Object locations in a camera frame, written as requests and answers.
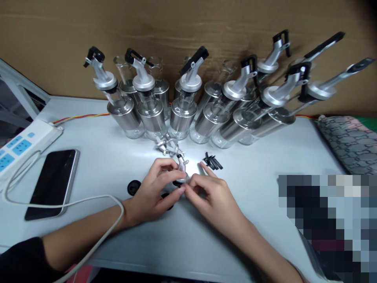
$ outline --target cardboard wall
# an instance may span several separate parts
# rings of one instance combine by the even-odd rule
[[[374,26],[356,0],[2,0],[0,57],[50,94],[104,99],[92,83],[93,70],[82,66],[92,45],[115,74],[113,57],[128,47],[159,55],[173,89],[184,57],[200,45],[210,53],[199,72],[206,82],[224,59],[266,57],[272,36],[287,28],[292,57],[281,56],[278,76],[293,59],[344,31],[345,38],[315,60],[312,79],[323,80],[377,57]],[[376,78],[374,63],[303,114],[377,116]]]

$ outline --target red and yellow wire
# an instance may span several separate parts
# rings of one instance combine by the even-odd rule
[[[56,121],[53,122],[53,124],[62,123],[62,122],[66,122],[68,120],[73,120],[73,119],[79,119],[79,118],[85,118],[85,117],[99,117],[99,116],[107,116],[107,115],[110,115],[110,114],[109,113],[102,113],[102,114],[87,114],[87,115],[81,115],[81,116],[73,116],[73,117],[67,117],[67,118],[63,118],[63,119],[60,119],[60,120],[56,120]],[[317,120],[313,116],[309,116],[309,115],[296,115],[296,117],[303,117],[303,118],[307,118],[307,119],[310,119],[310,120]]]
[[[307,119],[310,119],[310,120],[317,120],[313,116],[309,116],[309,115],[296,115],[296,117],[303,117],[303,118],[307,118]]]
[[[67,118],[63,118],[63,119],[60,119],[60,120],[56,120],[52,123],[57,124],[57,123],[66,122],[66,121],[72,120],[72,119],[79,119],[79,118],[85,118],[85,117],[99,117],[99,116],[107,116],[107,115],[110,115],[110,114],[109,113],[102,113],[102,114],[88,114],[88,115],[82,115],[82,116],[73,116],[73,117],[67,117]]]

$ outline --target black rubber stopper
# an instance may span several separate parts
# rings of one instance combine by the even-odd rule
[[[173,181],[173,185],[175,185],[176,187],[181,187],[183,185],[183,183],[181,183],[179,181]]]
[[[131,196],[134,196],[137,190],[140,188],[141,183],[138,180],[131,181],[127,186],[127,191]]]
[[[164,193],[161,195],[162,198],[166,198],[168,195],[170,195],[169,193]],[[167,211],[171,210],[173,208],[174,205],[172,205]]]

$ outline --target dark sleeve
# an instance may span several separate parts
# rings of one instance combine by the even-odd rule
[[[41,238],[12,246],[0,255],[0,282],[54,282],[64,275],[47,263]]]

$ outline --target white table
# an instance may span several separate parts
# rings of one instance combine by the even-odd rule
[[[104,113],[106,104],[94,99],[53,97],[39,118],[54,121]],[[30,201],[44,157],[51,151],[81,152],[71,202],[105,193],[128,198],[128,183],[135,179],[142,181],[154,159],[163,157],[154,149],[153,141],[126,138],[111,116],[75,119],[63,127],[63,135],[9,194],[12,199]],[[206,151],[216,155],[224,167],[216,174],[228,182],[246,217],[311,282],[322,281],[312,268],[286,208],[279,207],[278,198],[279,175],[344,174],[310,120],[298,118],[292,126],[252,146],[237,143],[222,150],[209,143],[197,145],[190,138],[180,141],[179,146],[190,160],[189,175],[200,173],[197,163]],[[71,206],[56,218],[25,222],[26,208],[0,201],[0,253],[20,241],[42,236],[112,205],[110,199],[97,199]],[[160,220],[123,231],[106,241],[88,264],[214,282],[252,282],[248,262],[206,223],[185,197]]]

